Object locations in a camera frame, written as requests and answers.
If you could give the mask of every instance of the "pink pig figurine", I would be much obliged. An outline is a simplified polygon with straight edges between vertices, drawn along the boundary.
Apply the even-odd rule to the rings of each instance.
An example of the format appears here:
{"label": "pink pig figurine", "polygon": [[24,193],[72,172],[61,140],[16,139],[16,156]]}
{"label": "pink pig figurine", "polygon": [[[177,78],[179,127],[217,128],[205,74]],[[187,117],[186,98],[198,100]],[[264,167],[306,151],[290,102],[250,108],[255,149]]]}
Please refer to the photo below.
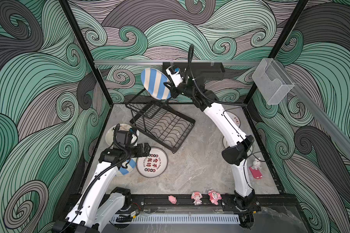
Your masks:
{"label": "pink pig figurine", "polygon": [[220,196],[220,193],[216,192],[215,190],[211,189],[208,191],[208,194],[210,196],[211,203],[215,205],[219,205],[218,200],[221,200],[222,197]]}
{"label": "pink pig figurine", "polygon": [[169,201],[170,201],[171,203],[173,203],[173,204],[176,204],[176,197],[170,195],[170,196],[169,196]]}
{"label": "pink pig figurine", "polygon": [[200,192],[193,192],[191,198],[194,199],[194,202],[193,202],[194,205],[202,204],[202,201],[201,201],[202,194]]}

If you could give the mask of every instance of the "swirl pattern wallpaper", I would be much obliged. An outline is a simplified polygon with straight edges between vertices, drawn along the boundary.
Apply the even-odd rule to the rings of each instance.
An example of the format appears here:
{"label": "swirl pattern wallpaper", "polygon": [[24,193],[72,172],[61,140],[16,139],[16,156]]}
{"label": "swirl pattern wallpaper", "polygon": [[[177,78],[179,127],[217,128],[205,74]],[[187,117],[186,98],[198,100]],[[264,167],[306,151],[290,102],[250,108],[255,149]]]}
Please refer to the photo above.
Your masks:
{"label": "swirl pattern wallpaper", "polygon": [[[309,6],[327,2],[312,1]],[[70,0],[94,59],[260,61],[268,57],[297,1],[293,0]],[[148,66],[99,66],[116,103],[144,87]],[[162,66],[151,66],[162,70]],[[241,102],[255,67],[226,66],[225,80],[206,88],[223,101]],[[191,102],[179,96],[172,102]]]}
{"label": "swirl pattern wallpaper", "polygon": [[58,0],[0,0],[0,233],[50,231],[109,107]]}
{"label": "swirl pattern wallpaper", "polygon": [[[350,139],[350,1],[305,9],[277,59]],[[267,105],[256,91],[249,113],[313,231],[350,233],[350,161],[321,122],[292,92]]]}

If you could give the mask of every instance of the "metal wire basket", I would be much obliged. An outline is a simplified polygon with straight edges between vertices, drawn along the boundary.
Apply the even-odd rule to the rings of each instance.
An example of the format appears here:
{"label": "metal wire basket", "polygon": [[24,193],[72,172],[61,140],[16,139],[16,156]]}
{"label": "metal wire basket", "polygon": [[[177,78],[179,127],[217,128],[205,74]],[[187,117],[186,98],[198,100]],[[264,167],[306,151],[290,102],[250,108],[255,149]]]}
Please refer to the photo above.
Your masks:
{"label": "metal wire basket", "polygon": [[181,147],[196,122],[168,105],[163,105],[159,109],[145,105],[135,116],[133,112],[131,109],[131,125],[173,153]]}
{"label": "metal wire basket", "polygon": [[168,100],[156,100],[152,97],[150,101],[146,101],[145,103],[135,102],[137,97],[144,91],[146,91],[145,88],[132,97],[126,103],[126,107],[137,114],[142,114],[144,117],[152,119]]}

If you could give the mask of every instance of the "marble floor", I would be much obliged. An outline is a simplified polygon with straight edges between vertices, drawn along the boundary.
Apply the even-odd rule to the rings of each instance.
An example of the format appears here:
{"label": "marble floor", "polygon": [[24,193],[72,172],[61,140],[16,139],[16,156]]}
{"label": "marble floor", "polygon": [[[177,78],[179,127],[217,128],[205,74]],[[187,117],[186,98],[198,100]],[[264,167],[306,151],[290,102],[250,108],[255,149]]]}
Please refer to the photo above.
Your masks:
{"label": "marble floor", "polygon": [[[115,177],[109,185],[107,192],[110,193],[115,187],[131,189],[134,194],[191,194],[193,191],[207,193],[214,189],[220,193],[233,193],[234,180],[230,165],[222,158],[223,135],[216,125],[203,112],[192,104],[173,104],[173,109],[196,120],[195,126],[182,144],[181,148],[173,154],[159,143],[149,137],[140,134],[138,143],[148,142],[152,147],[159,147],[168,156],[168,166],[163,174],[155,178],[146,178],[135,168],[124,176]],[[241,121],[240,128],[247,134],[253,134],[242,109],[231,110]],[[93,159],[91,169],[87,176],[84,189],[93,176],[98,163],[100,153],[109,145],[105,142],[106,132],[118,123],[130,123],[131,111],[123,104],[116,104],[104,130],[103,137],[98,146],[96,156]],[[259,151],[256,142],[253,144],[253,152]],[[254,157],[247,160],[251,166]],[[278,190],[272,179],[271,173],[265,163],[260,169],[263,178],[256,180],[248,170],[252,187],[256,194],[278,194]]]}

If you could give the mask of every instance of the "white plate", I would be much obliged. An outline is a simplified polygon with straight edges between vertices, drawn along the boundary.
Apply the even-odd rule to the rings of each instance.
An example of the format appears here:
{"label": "white plate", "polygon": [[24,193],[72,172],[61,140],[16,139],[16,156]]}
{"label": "white plate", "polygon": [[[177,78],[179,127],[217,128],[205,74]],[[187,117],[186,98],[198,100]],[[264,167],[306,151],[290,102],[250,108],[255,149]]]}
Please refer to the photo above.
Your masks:
{"label": "white plate", "polygon": [[[227,112],[227,114],[229,115],[230,118],[232,118],[232,120],[235,122],[237,127],[240,128],[240,125],[241,125],[240,119],[233,113]],[[223,137],[223,147],[224,149],[228,147],[227,139],[225,137]]]}
{"label": "white plate", "polygon": [[[113,142],[114,127],[115,127],[115,126],[113,126],[112,128],[110,128],[110,129],[106,132],[106,134],[105,134],[105,141],[106,141],[106,143],[107,143],[108,145],[111,145],[112,142]],[[125,124],[125,123],[121,123],[121,124],[120,124],[120,127],[119,127],[119,130],[129,131],[130,128],[132,128],[131,125]],[[132,135],[131,143],[134,142],[135,140],[136,140],[136,136],[135,136],[135,135]]]}
{"label": "white plate", "polygon": [[229,115],[230,118],[232,118],[232,120],[235,122],[237,127],[240,128],[240,125],[241,125],[240,119],[233,113],[227,112],[227,114]]}
{"label": "white plate", "polygon": [[161,175],[167,167],[166,153],[157,147],[152,147],[148,157],[137,159],[137,170],[142,176],[153,178]]}

